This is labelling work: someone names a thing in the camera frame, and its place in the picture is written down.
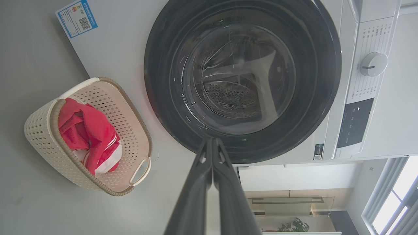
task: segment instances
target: sticker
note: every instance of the sticker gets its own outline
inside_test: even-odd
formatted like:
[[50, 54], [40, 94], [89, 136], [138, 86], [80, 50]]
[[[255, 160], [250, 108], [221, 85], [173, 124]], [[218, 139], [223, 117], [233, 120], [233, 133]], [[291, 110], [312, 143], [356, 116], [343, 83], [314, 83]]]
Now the sticker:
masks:
[[65, 8], [58, 12], [58, 15], [70, 38], [97, 28], [87, 0], [81, 0]]
[[314, 160], [322, 160], [322, 151], [324, 150], [324, 144], [317, 144], [315, 145], [315, 152], [313, 154]]

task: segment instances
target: basket handle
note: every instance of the basket handle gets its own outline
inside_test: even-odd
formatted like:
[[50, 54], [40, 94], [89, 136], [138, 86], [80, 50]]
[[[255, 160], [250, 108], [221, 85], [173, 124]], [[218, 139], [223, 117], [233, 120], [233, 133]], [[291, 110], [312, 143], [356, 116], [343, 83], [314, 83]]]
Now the basket handle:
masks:
[[97, 77], [87, 79], [86, 81], [84, 81], [82, 83], [79, 83], [78, 85], [76, 85], [73, 88], [66, 91], [64, 94], [60, 95], [58, 97], [58, 99], [64, 99], [65, 100], [66, 98], [70, 97], [70, 95], [76, 93], [77, 91], [81, 90], [82, 88], [85, 88], [88, 85], [91, 85], [91, 84], [93, 84], [95, 82], [98, 82], [98, 81], [100, 81], [100, 79], [97, 78]]
[[[132, 183], [133, 178], [135, 177], [136, 173], [138, 173], [139, 168], [141, 168], [142, 164], [144, 164], [145, 161], [148, 161], [147, 169], [145, 170], [144, 174], [142, 174], [142, 176], [137, 181]], [[142, 180], [145, 179], [145, 177], [147, 177], [150, 170], [151, 170], [151, 157], [146, 157], [146, 159], [142, 160], [141, 164], [139, 164], [139, 166], [136, 169], [135, 173], [133, 174], [131, 180], [129, 181], [129, 184], [133, 187], [137, 186], [140, 182], [142, 182]]]

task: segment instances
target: window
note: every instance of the window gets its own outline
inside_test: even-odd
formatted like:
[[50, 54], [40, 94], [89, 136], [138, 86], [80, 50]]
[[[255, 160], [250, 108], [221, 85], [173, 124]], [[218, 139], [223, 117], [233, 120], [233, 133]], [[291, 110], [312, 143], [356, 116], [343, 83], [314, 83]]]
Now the window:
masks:
[[389, 161], [386, 179], [363, 217], [377, 235], [418, 234], [418, 156]]

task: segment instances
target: red cloth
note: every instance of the red cloth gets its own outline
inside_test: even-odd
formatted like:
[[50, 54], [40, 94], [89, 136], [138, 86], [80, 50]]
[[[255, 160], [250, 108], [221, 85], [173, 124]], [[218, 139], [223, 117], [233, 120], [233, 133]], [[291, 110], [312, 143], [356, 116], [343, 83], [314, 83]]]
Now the red cloth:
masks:
[[[70, 149], [90, 149], [83, 164], [95, 175], [96, 168], [118, 147], [120, 138], [102, 112], [71, 98], [65, 101], [58, 117], [59, 132]], [[115, 136], [116, 142], [108, 146]], [[114, 171], [118, 164], [109, 171]]]

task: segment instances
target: control panel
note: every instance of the control panel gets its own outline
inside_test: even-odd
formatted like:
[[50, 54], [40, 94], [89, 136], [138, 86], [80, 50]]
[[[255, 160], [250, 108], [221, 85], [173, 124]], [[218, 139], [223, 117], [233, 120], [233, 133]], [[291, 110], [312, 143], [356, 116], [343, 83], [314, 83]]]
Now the control panel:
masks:
[[388, 58], [393, 17], [359, 23], [347, 101], [335, 158], [350, 158], [361, 143]]
[[[354, 68], [351, 73], [347, 104], [371, 99], [376, 96], [377, 85], [383, 78], [383, 74], [373, 77], [362, 74], [362, 69], [365, 69], [364, 67], [366, 67], [362, 65], [362, 62], [367, 55], [373, 52], [386, 55], [391, 34], [392, 21], [393, 17], [390, 17], [359, 24], [359, 32], [354, 54]], [[377, 66], [383, 67], [384, 70], [386, 65], [387, 62], [384, 65]], [[376, 65], [369, 66], [368, 69], [376, 69]]]

